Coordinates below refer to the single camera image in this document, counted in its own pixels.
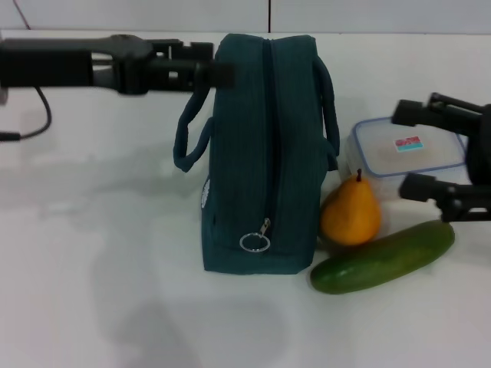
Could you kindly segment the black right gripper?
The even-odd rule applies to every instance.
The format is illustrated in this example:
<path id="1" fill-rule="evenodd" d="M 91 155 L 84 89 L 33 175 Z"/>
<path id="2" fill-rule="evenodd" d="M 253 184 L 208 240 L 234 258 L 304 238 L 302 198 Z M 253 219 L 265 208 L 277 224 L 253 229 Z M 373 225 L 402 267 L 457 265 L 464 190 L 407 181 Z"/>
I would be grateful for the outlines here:
<path id="1" fill-rule="evenodd" d="M 476 105 L 439 93 L 427 103 L 400 100 L 392 124 L 424 125 L 469 135 L 466 168 L 472 185 L 438 180 L 434 176 L 409 173 L 398 190 L 402 199 L 427 202 L 432 199 L 442 222 L 490 221 L 490 105 Z"/>

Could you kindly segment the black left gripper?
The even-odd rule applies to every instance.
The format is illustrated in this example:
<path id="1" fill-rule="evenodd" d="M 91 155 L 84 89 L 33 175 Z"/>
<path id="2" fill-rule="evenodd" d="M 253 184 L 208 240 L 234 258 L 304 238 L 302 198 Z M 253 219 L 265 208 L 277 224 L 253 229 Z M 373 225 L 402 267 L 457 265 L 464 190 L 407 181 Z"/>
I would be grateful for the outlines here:
<path id="1" fill-rule="evenodd" d="M 102 87 L 145 94 L 143 68 L 156 52 L 133 35 L 105 38 L 7 38 L 1 42 L 1 85 Z"/>

